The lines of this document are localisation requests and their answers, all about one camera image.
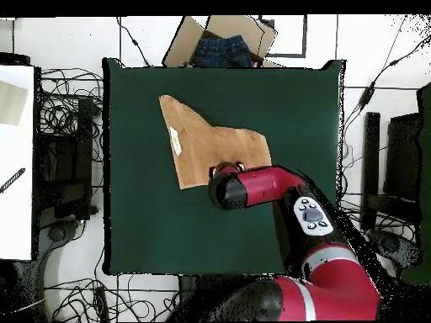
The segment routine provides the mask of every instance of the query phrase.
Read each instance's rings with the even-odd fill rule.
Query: green table
[[[171,95],[211,125],[263,134],[274,164],[301,169],[335,203],[342,62],[317,71],[122,68],[104,59],[103,68],[104,270],[282,273],[271,204],[226,212],[206,187],[179,190],[158,97]]]

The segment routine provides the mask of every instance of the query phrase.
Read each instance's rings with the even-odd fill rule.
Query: jeans
[[[204,68],[252,67],[252,54],[241,35],[230,39],[201,39],[192,63]]]

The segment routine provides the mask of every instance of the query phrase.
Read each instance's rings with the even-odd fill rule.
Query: cardboard box
[[[227,39],[237,34],[240,34],[247,44],[253,61],[257,62],[258,66],[282,67],[264,59],[277,32],[245,15],[209,16],[204,29],[190,16],[183,17],[162,63],[167,67],[184,66],[185,62],[192,61],[200,39]]]

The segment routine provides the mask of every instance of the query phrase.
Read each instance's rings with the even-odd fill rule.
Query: red robot arm
[[[284,202],[289,237],[301,247],[297,253],[303,279],[277,276],[272,282],[252,283],[226,302],[225,312],[218,313],[222,319],[235,316],[240,320],[241,315],[247,316],[245,320],[376,318],[380,296],[375,285],[300,176],[283,167],[245,170],[240,162],[223,162],[210,169],[209,194],[220,209]],[[255,308],[258,315],[254,317],[244,314],[244,304],[250,303],[262,307]]]

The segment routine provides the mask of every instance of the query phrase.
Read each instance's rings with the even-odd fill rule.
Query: white paper
[[[181,144],[179,143],[178,132],[172,126],[169,126],[169,131],[171,132],[173,149],[175,150],[175,153],[177,154],[177,156],[179,156],[182,150],[181,150]]]

